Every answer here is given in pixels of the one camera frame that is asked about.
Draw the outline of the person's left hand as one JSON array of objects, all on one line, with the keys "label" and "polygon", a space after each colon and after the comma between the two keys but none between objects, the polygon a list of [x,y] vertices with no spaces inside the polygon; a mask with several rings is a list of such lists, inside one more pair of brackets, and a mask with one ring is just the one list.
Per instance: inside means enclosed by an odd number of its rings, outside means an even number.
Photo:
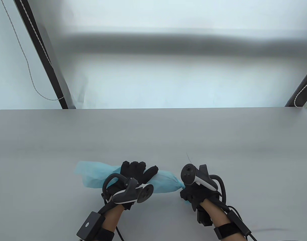
[{"label": "person's left hand", "polygon": [[109,210],[122,205],[125,210],[130,210],[136,203],[148,200],[154,191],[154,186],[149,181],[158,173],[158,167],[146,169],[144,162],[124,161],[120,173],[109,175],[102,187],[104,207],[98,212],[104,215]]}]

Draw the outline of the person's right hand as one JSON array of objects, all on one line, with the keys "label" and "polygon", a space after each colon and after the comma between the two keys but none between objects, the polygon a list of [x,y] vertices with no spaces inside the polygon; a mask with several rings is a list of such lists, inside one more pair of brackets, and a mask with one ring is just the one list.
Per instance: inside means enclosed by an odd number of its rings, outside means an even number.
[{"label": "person's right hand", "polygon": [[213,198],[220,199],[222,194],[219,191],[212,191],[203,185],[193,183],[185,185],[185,188],[180,191],[180,197],[185,201],[190,202],[193,211],[195,212],[205,199]]}]

